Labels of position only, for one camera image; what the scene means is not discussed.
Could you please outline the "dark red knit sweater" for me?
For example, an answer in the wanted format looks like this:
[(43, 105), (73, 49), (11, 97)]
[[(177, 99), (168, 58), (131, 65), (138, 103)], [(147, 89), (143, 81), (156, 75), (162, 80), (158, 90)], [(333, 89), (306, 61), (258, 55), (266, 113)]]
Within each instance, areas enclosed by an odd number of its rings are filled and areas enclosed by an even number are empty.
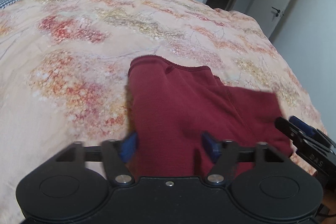
[(274, 126), (281, 116), (275, 94), (226, 86), (207, 66), (138, 57), (128, 87), (138, 135), (129, 167), (136, 177), (205, 176), (213, 164), (202, 147), (204, 132), (245, 147), (264, 141), (285, 156), (293, 152)]

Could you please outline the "floral peach bed quilt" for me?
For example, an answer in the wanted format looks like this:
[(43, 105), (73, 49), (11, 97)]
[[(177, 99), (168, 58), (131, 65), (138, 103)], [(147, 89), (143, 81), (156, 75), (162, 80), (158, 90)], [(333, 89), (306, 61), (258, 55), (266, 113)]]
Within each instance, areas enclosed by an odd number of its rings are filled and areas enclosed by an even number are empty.
[(208, 66), (229, 86), (275, 92), (286, 116), (323, 129), (287, 62), (254, 18), (196, 0), (20, 0), (1, 10), (1, 223), (20, 223), (15, 188), (73, 141), (131, 127), (131, 61)]

